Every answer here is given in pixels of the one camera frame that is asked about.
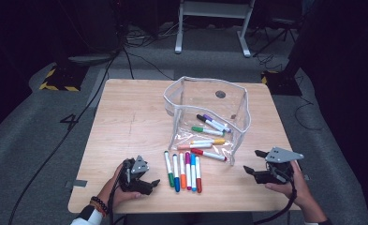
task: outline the person's right hand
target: person's right hand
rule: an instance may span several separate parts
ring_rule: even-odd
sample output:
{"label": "person's right hand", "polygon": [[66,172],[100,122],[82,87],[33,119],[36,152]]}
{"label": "person's right hand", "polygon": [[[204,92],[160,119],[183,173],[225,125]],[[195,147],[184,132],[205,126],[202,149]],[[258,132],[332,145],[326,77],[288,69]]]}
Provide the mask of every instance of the person's right hand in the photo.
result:
{"label": "person's right hand", "polygon": [[[291,161],[291,166],[294,171],[294,185],[297,189],[297,198],[294,203],[301,208],[305,221],[315,223],[326,221],[327,217],[316,202],[315,198],[313,198],[298,164],[295,161]],[[288,198],[292,194],[292,186],[290,183],[284,185],[268,183],[265,184],[265,188],[283,193]]]}

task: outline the wooden table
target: wooden table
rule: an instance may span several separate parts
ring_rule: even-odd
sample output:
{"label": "wooden table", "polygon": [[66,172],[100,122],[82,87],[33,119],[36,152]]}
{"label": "wooden table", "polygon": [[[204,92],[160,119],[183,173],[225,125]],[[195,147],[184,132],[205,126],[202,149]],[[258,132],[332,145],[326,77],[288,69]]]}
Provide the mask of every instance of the wooden table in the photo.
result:
{"label": "wooden table", "polygon": [[243,165],[265,170],[265,160],[254,151],[269,152],[279,146],[291,149],[287,135],[266,85],[238,83],[247,89],[252,124],[236,153],[236,163],[201,157],[203,191],[176,193],[169,186],[164,151],[169,146],[172,117],[164,108],[163,93],[172,82],[108,80],[81,161],[77,180],[85,187],[74,187],[68,209],[79,213],[112,177],[126,158],[141,155],[150,170],[141,180],[160,183],[149,196],[123,202],[119,213],[273,211],[287,205],[280,193],[258,185],[245,173]]}

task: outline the clear plastic bag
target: clear plastic bag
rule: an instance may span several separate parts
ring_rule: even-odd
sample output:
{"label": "clear plastic bag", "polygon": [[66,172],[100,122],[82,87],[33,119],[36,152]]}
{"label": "clear plastic bag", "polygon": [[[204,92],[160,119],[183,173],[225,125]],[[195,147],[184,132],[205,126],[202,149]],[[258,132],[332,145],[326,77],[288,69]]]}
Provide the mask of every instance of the clear plastic bag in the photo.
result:
{"label": "clear plastic bag", "polygon": [[[226,140],[224,144],[213,144],[211,148],[202,150],[225,156],[231,165],[234,164],[234,154],[251,124],[245,88],[217,79],[182,77],[165,90],[164,99],[167,113],[174,117],[169,149],[177,150],[177,146],[192,141],[223,138]],[[213,123],[225,127],[223,137],[193,129],[217,131],[210,123],[198,119],[198,115],[204,114],[211,117]]]}

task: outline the orange marker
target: orange marker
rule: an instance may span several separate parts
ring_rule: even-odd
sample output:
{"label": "orange marker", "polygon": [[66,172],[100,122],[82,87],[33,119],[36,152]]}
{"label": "orange marker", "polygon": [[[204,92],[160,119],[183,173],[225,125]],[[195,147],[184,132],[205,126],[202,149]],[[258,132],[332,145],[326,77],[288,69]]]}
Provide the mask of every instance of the orange marker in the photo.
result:
{"label": "orange marker", "polygon": [[203,190],[201,186],[201,176],[200,176],[200,158],[196,157],[196,186],[198,188],[198,193]]}
{"label": "orange marker", "polygon": [[186,188],[186,174],[184,173],[184,153],[180,153],[180,167],[181,167],[181,188]]}

